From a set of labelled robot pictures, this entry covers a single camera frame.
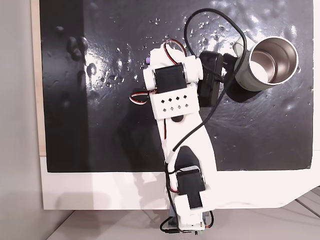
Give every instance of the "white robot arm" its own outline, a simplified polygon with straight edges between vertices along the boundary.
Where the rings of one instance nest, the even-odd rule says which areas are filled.
[[[202,122],[197,94],[198,81],[203,79],[202,63],[166,43],[153,49],[149,60],[149,67],[143,71],[144,82],[159,129],[172,192],[168,194],[172,194],[178,228],[202,231],[206,227],[203,213],[216,207],[217,184],[215,154],[206,128],[202,126],[173,151]]]
[[[213,54],[214,62],[219,62],[221,69],[224,64],[228,68],[228,77],[226,75],[225,79],[229,81],[224,83],[224,89],[219,97],[218,84],[217,100],[212,97],[214,95],[212,86],[216,77],[221,81],[221,69],[217,73],[217,65],[214,69],[203,65],[201,60],[194,56],[187,38],[189,22],[195,15],[203,12],[222,16],[236,29],[243,40],[243,53],[238,61],[231,55],[225,54],[222,57],[216,52],[206,52],[209,55]],[[165,158],[166,190],[170,207],[176,217],[176,227],[173,229],[163,229],[164,222],[161,224],[160,229],[165,233],[190,231],[197,233],[212,226],[212,210],[217,207],[215,188],[219,183],[215,153],[204,125],[215,112],[226,90],[230,87],[231,80],[235,78],[244,63],[247,49],[247,40],[240,28],[224,13],[212,8],[200,9],[188,18],[184,27],[184,39],[192,56],[187,56],[181,43],[173,39],[150,52],[149,67],[143,71],[148,92],[139,93],[148,95],[151,101]],[[169,42],[178,44],[181,51],[172,49],[168,45]],[[199,114],[199,99],[202,99],[203,92],[198,91],[198,81],[202,79],[199,89],[204,89],[206,100],[202,105],[212,107],[204,120]],[[210,91],[210,97],[206,97],[207,90]],[[133,96],[130,97],[132,102],[146,103],[134,100]],[[205,212],[210,212],[212,217],[212,223],[207,226],[203,217]]]

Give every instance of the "black surface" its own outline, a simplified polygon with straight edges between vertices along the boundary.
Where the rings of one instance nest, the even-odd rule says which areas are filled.
[[[312,0],[40,0],[49,172],[164,170],[151,105],[134,105],[129,95],[144,87],[141,68],[149,51],[166,37],[183,42],[185,18],[207,7],[226,13],[255,41],[263,36],[287,38],[300,62],[296,75],[281,86],[242,100],[224,97],[206,126],[217,169],[310,167]],[[190,36],[198,55],[203,50],[232,53],[239,37],[209,13],[192,20]],[[77,48],[68,48],[69,53],[70,37]],[[200,114],[205,117],[209,111],[204,108]]]

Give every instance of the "metal cup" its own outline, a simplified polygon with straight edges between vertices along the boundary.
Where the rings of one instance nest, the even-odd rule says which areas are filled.
[[[257,92],[288,81],[298,67],[298,53],[293,44],[285,38],[270,36],[255,43],[247,39],[245,60],[235,79],[246,90]],[[243,54],[243,40],[240,37],[233,50],[240,57]]]

